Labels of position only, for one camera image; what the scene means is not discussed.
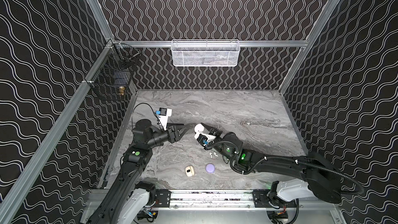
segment wire basket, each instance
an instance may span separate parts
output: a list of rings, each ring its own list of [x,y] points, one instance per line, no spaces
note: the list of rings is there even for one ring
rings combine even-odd
[[[238,64],[238,40],[172,40],[173,65],[177,67],[234,67]]]
[[[132,93],[131,69],[122,69],[123,63],[115,54],[109,54],[107,60],[98,69],[94,82],[90,87],[97,97],[103,101],[129,101]]]
[[[109,54],[108,56],[117,62],[117,65],[121,70],[125,70],[126,68],[132,67],[137,63],[137,61],[140,59],[141,51],[134,48],[130,50],[127,56],[116,53]]]

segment gray marble surface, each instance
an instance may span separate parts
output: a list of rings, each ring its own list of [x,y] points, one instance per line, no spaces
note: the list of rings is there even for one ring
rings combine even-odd
[[[276,180],[290,177],[273,173],[240,175],[225,164],[222,157],[210,156],[195,140],[196,124],[203,122],[235,132],[244,148],[282,156],[304,155],[286,110],[276,91],[139,91],[137,104],[147,102],[156,111],[159,107],[173,110],[170,119],[189,126],[181,141],[153,149],[153,156],[141,178],[166,189],[267,189]],[[135,110],[132,122],[156,118],[147,105]],[[110,173],[108,187],[120,169],[122,153],[132,141],[131,125],[123,138],[119,154]],[[205,170],[208,163],[215,172]],[[187,177],[185,168],[193,166],[195,175]]]

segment black wire basket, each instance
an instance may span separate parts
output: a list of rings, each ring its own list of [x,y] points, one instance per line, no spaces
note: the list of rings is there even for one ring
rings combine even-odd
[[[130,101],[132,92],[131,67],[118,59],[117,54],[109,54],[107,60],[98,69],[95,80],[89,83],[93,92],[103,101]]]
[[[118,48],[116,46],[118,53],[110,54],[109,56],[117,61],[117,64],[120,69],[126,69],[133,67],[137,61],[140,59],[141,51],[137,48],[127,46],[127,48]]]

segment black wallpaper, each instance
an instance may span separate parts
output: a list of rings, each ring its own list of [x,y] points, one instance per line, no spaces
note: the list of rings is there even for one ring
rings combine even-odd
[[[86,0],[0,0],[0,202],[106,43]],[[13,223],[78,223],[127,102],[89,92]]]
[[[365,186],[343,198],[349,224],[398,223],[397,9],[341,0],[285,94],[307,148]]]
[[[85,0],[0,0],[0,202],[105,40]]]
[[[128,106],[86,96],[12,223],[79,223]]]
[[[304,40],[327,0],[98,0],[117,40]]]
[[[130,47],[116,46],[129,57]],[[139,89],[278,90],[298,52],[298,47],[241,48],[235,67],[175,67],[169,48],[145,48],[133,81]]]

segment purple macaron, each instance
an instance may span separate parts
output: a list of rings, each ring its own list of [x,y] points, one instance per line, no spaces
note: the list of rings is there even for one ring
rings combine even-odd
[[[216,170],[216,168],[214,167],[214,165],[212,163],[208,163],[206,165],[207,173],[214,173],[215,170]]]

